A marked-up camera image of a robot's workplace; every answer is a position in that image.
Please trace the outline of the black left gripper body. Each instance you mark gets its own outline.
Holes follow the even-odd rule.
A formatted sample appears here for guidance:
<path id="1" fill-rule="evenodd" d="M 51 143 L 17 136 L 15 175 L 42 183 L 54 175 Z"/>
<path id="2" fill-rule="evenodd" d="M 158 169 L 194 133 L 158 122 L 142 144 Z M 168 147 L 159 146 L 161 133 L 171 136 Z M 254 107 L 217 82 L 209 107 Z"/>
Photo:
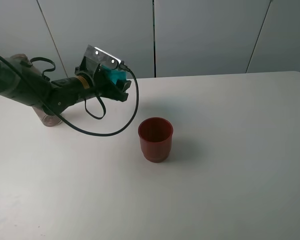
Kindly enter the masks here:
<path id="1" fill-rule="evenodd" d="M 75 68 L 75 77 L 81 82 L 83 90 L 78 93 L 79 99 L 101 97 L 115 99 L 114 70 L 96 63 L 84 56 L 80 65 Z"/>

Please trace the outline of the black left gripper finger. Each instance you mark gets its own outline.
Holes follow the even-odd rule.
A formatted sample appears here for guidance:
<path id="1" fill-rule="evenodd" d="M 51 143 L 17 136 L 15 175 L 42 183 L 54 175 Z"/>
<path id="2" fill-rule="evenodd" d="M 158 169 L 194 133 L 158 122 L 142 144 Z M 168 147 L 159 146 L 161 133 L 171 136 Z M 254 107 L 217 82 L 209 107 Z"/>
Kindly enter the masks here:
<path id="1" fill-rule="evenodd" d="M 116 82 L 116 87 L 122 91 L 126 92 L 131 86 L 131 81 L 130 80 L 120 80 L 118 79 Z"/>
<path id="2" fill-rule="evenodd" d="M 105 85 L 99 89 L 100 96 L 114 101 L 125 102 L 129 94 L 115 85 Z"/>

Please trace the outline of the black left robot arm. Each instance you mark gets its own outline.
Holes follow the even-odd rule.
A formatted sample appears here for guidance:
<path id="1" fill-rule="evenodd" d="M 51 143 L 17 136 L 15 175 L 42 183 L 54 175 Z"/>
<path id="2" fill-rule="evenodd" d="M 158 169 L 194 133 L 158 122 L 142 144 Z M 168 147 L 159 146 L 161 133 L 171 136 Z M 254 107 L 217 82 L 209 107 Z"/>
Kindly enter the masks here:
<path id="1" fill-rule="evenodd" d="M 36 61 L 47 59 L 15 55 L 0 60 L 0 96 L 52 116 L 91 98 L 128 99 L 132 82 L 124 71 L 110 70 L 84 57 L 73 77 L 50 80 L 34 67 Z"/>

